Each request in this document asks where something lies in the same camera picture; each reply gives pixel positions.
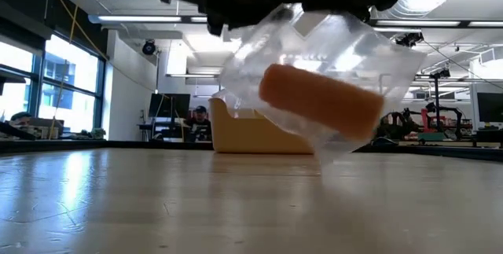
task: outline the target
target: person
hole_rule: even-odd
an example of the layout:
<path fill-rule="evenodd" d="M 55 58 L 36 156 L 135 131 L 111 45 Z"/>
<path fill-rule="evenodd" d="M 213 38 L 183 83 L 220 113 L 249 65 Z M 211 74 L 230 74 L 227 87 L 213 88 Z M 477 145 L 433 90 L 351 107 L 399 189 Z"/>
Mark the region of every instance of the person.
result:
<path fill-rule="evenodd" d="M 207 117 L 207 110 L 202 105 L 195 110 L 195 116 L 185 121 L 185 124 L 190 129 L 190 134 L 195 137 L 194 140 L 210 141 L 211 140 L 211 122 Z"/>
<path fill-rule="evenodd" d="M 28 112 L 18 112 L 10 118 L 10 125 L 27 126 L 30 124 L 31 114 Z"/>

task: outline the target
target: orange sponge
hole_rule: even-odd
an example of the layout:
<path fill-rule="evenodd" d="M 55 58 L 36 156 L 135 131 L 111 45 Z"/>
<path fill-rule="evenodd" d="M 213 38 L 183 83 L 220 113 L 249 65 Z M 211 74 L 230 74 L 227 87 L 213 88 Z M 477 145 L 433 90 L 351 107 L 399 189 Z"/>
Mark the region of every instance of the orange sponge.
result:
<path fill-rule="evenodd" d="M 383 96 L 292 66 L 272 64 L 259 96 L 276 109 L 324 124 L 351 140 L 367 140 L 384 105 Z"/>

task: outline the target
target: fluorescent light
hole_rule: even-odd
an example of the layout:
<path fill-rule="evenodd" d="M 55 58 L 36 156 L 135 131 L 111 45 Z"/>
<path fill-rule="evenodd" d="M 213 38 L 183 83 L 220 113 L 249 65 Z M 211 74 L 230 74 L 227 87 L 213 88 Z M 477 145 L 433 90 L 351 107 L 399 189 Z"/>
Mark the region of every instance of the fluorescent light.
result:
<path fill-rule="evenodd" d="M 163 64 L 166 66 L 166 74 L 186 74 L 189 47 L 182 40 L 170 42 L 169 47 L 167 62 Z"/>
<path fill-rule="evenodd" d="M 181 78 L 215 78 L 216 75 L 207 74 L 166 74 L 168 77 L 181 77 Z"/>
<path fill-rule="evenodd" d="M 446 20 L 378 20 L 378 26 L 402 26 L 402 27 L 456 27 L 460 21 Z"/>
<path fill-rule="evenodd" d="M 419 28 L 384 28 L 384 27 L 374 27 L 375 31 L 378 32 L 396 32 L 396 33 L 421 33 Z"/>
<path fill-rule="evenodd" d="M 239 39 L 231 39 L 231 42 L 223 42 L 221 37 L 208 34 L 187 34 L 185 38 L 197 53 L 235 52 L 241 45 Z"/>
<path fill-rule="evenodd" d="M 503 21 L 473 21 L 469 27 L 503 27 Z"/>
<path fill-rule="evenodd" d="M 98 16 L 100 22 L 135 22 L 135 23 L 152 23 L 152 22 L 181 22 L 181 17 L 162 17 L 162 16 Z"/>
<path fill-rule="evenodd" d="M 358 66 L 363 61 L 363 57 L 354 53 L 353 49 L 347 50 L 337 58 L 336 70 L 338 72 L 348 72 Z"/>
<path fill-rule="evenodd" d="M 293 61 L 293 66 L 298 68 L 298 69 L 304 69 L 307 70 L 308 72 L 313 72 L 314 70 L 318 69 L 323 62 L 321 61 L 309 61 L 309 60 L 296 60 Z"/>
<path fill-rule="evenodd" d="M 207 17 L 190 17 L 190 20 L 192 22 L 206 23 L 207 22 Z"/>

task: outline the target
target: desk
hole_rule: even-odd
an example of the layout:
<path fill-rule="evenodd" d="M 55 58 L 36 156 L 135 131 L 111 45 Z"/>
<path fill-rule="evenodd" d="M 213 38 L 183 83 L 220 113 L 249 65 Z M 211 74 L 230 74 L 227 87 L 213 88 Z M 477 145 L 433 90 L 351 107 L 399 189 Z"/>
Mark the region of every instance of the desk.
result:
<path fill-rule="evenodd" d="M 7 253 L 499 254 L 503 247 L 503 166 L 485 161 L 359 153 L 337 157 L 328 180 L 312 156 L 95 149 L 0 163 Z M 68 173 L 75 165 L 81 169 Z"/>
<path fill-rule="evenodd" d="M 154 124 L 152 123 L 143 123 L 143 124 L 137 124 L 138 128 L 141 130 L 141 140 L 143 142 L 148 142 L 150 141 L 153 136 L 157 133 L 161 133 L 163 135 L 163 138 L 182 138 L 182 130 L 180 127 L 184 128 L 184 133 L 189 134 L 189 129 L 190 128 L 188 125 L 185 123 L 179 123 L 175 122 L 172 123 L 171 121 L 156 121 Z M 162 129 L 161 131 L 157 131 L 158 127 L 164 127 L 167 129 Z"/>
<path fill-rule="evenodd" d="M 141 140 L 143 142 L 148 142 L 150 140 L 150 135 L 152 135 L 152 124 L 149 123 L 143 123 L 143 124 L 137 124 L 138 128 L 141 130 Z"/>

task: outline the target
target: cable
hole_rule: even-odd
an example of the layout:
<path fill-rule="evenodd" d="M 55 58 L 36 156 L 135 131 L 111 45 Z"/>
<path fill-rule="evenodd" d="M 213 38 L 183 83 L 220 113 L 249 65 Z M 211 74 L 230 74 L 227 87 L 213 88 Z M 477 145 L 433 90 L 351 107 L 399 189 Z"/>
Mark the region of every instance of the cable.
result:
<path fill-rule="evenodd" d="M 151 133 L 152 138 L 154 138 L 154 135 L 156 135 L 156 120 L 157 120 L 157 116 L 159 115 L 160 108 L 163 105 L 163 101 L 164 101 L 164 98 L 161 98 L 160 102 L 159 102 L 159 107 L 157 107 L 156 115 L 154 116 L 153 121 L 152 121 L 152 133 Z"/>
<path fill-rule="evenodd" d="M 163 105 L 164 98 L 167 98 L 169 100 L 169 98 L 165 97 L 164 94 L 162 94 L 162 95 L 163 95 L 163 97 L 160 99 L 159 108 L 157 108 L 157 112 L 156 112 L 156 117 L 155 118 L 157 118 L 157 116 L 159 115 L 160 107 Z"/>
<path fill-rule="evenodd" d="M 75 25 L 77 26 L 77 28 L 82 32 L 82 34 L 84 35 L 84 37 L 86 38 L 87 42 L 89 42 L 89 44 L 96 50 L 96 52 L 101 56 L 103 57 L 103 59 L 105 59 L 115 70 L 117 70 L 118 72 L 120 72 L 122 75 L 126 76 L 126 78 L 128 78 L 129 80 L 131 80 L 133 83 L 136 83 L 137 85 L 141 86 L 141 87 L 144 87 L 146 90 L 149 90 L 151 92 L 153 92 L 154 90 L 151 89 L 151 88 L 148 88 L 147 86 L 139 83 L 138 81 L 132 79 L 131 77 L 129 77 L 127 74 L 125 74 L 122 70 L 120 70 L 119 68 L 117 68 L 113 63 L 110 62 L 110 60 L 108 59 L 108 57 L 103 53 L 101 52 L 100 49 L 98 49 L 98 47 L 94 44 L 94 42 L 91 40 L 91 38 L 89 38 L 89 36 L 87 35 L 87 33 L 84 31 L 84 29 L 80 26 L 79 22 L 77 22 L 75 20 L 75 17 L 72 16 L 72 12 L 70 11 L 70 9 L 67 7 L 66 3 L 64 3 L 64 0 L 59 0 L 61 2 L 61 5 L 63 5 L 64 9 L 66 10 L 66 12 L 68 13 L 68 15 L 75 21 Z"/>
<path fill-rule="evenodd" d="M 466 68 L 465 66 L 462 66 L 462 65 L 459 65 L 456 61 L 453 61 L 450 57 L 446 56 L 445 54 L 443 54 L 440 50 L 438 50 L 437 48 L 435 48 L 434 46 L 432 46 L 429 42 L 426 42 L 426 40 L 423 40 L 423 42 L 427 45 L 429 45 L 435 52 L 437 53 L 440 53 L 441 56 L 445 57 L 448 61 L 452 62 L 453 64 L 457 65 L 458 67 L 462 68 L 463 70 L 465 70 L 466 72 L 474 75 L 475 77 L 481 79 L 482 81 L 486 82 L 486 83 L 489 83 L 491 85 L 493 85 L 494 87 L 497 87 L 497 88 L 500 88 L 501 90 L 503 90 L 503 87 L 497 85 L 496 83 L 493 83 L 487 79 L 484 79 L 478 75 L 476 75 L 475 73 L 473 73 L 472 71 L 470 71 L 470 69 Z"/>
<path fill-rule="evenodd" d="M 463 112 L 460 108 L 458 108 L 458 107 L 456 107 L 456 109 L 457 109 L 458 111 L 460 111 L 460 112 L 463 114 L 463 117 L 467 120 L 466 115 L 464 114 L 464 112 Z"/>
<path fill-rule="evenodd" d="M 79 10 L 79 0 L 76 0 L 75 1 L 75 10 L 73 12 L 73 18 L 72 18 L 72 29 L 70 30 L 70 37 L 68 39 L 68 43 L 72 43 L 72 40 L 73 40 L 73 34 L 74 34 L 74 30 L 75 30 L 75 22 L 76 22 L 78 10 Z M 56 108 L 54 109 L 53 122 L 50 124 L 49 140 L 51 140 L 53 138 L 53 130 L 54 130 L 54 124 L 56 123 L 57 109 L 60 107 L 61 95 L 63 94 L 64 74 L 67 70 L 68 70 L 68 61 L 65 59 L 64 60 L 63 75 L 61 76 L 61 82 L 60 82 L 60 92 L 57 95 L 57 102 L 56 102 Z"/>
<path fill-rule="evenodd" d="M 161 98 L 161 103 L 163 102 L 162 100 L 164 98 L 166 99 L 170 99 L 166 94 L 161 94 L 163 97 Z M 176 108 L 173 108 L 174 110 L 174 114 L 176 115 L 176 117 L 178 118 L 178 120 L 180 121 L 180 129 L 182 130 L 182 141 L 185 142 L 185 135 L 183 133 L 183 123 L 182 123 L 182 119 L 180 118 L 180 115 L 178 114 L 178 111 L 176 110 Z"/>

